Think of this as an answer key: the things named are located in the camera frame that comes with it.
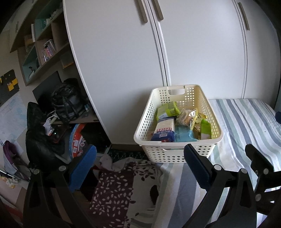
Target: white plastic basket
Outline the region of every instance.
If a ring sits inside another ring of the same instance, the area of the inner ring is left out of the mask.
[[[172,143],[150,141],[151,132],[155,130],[157,124],[157,108],[170,101],[176,101],[179,109],[193,109],[197,107],[200,113],[205,114],[207,116],[207,121],[212,127],[212,139],[198,140],[196,142]],[[222,130],[201,87],[199,85],[182,85],[161,87],[152,90],[136,129],[134,140],[137,144],[142,146],[152,162],[185,163],[183,156],[183,148],[185,145],[191,143],[200,155],[209,157],[215,145],[222,137]]]

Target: black backpack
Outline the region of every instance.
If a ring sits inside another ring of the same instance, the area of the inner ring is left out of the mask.
[[[76,120],[86,111],[86,101],[79,87],[73,83],[63,82],[56,86],[52,93],[52,105],[63,123]]]

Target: basket handle hole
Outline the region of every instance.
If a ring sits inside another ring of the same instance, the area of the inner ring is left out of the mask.
[[[168,149],[168,148],[167,149],[163,149],[162,148],[163,151],[169,151],[169,152],[172,152],[173,150],[183,150],[183,149],[184,148],[177,148],[177,149]]]
[[[173,89],[173,90],[168,90],[169,95],[182,95],[185,94],[185,89]]]

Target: snack package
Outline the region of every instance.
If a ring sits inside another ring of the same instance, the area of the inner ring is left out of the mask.
[[[188,127],[177,124],[175,126],[175,142],[196,142],[193,131]]]
[[[176,123],[184,126],[188,126],[190,130],[193,130],[195,121],[198,115],[197,108],[193,110],[182,109],[179,116],[176,119]]]
[[[198,113],[197,118],[195,120],[195,124],[194,124],[194,128],[193,128],[193,134],[194,134],[194,138],[196,139],[201,139],[201,121],[202,120],[206,120],[207,116],[202,114],[202,113]]]
[[[172,101],[166,104],[163,104],[161,107],[158,108],[157,110],[157,116],[156,119],[157,121],[163,120],[172,116],[178,116],[180,113],[176,102]]]
[[[174,142],[175,121],[173,118],[163,120],[156,125],[151,141]]]
[[[198,113],[196,120],[195,120],[195,124],[201,124],[202,120],[206,120],[207,116],[204,115],[203,113]]]
[[[204,119],[201,121],[200,134],[201,140],[212,138],[211,124]]]

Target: blue and white striped sheet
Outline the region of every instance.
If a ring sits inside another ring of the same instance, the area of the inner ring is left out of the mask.
[[[251,161],[245,154],[246,144],[253,144],[280,171],[281,125],[275,121],[275,112],[267,104],[255,99],[210,100],[224,137],[209,157],[212,164],[220,164],[225,170],[245,168],[256,185],[256,174],[250,168]],[[200,189],[187,164],[158,163],[163,174],[159,177],[160,191],[152,224],[146,227],[180,228],[190,218],[206,191]],[[215,221],[223,207],[228,189],[210,222]],[[257,226],[265,219],[258,213]]]

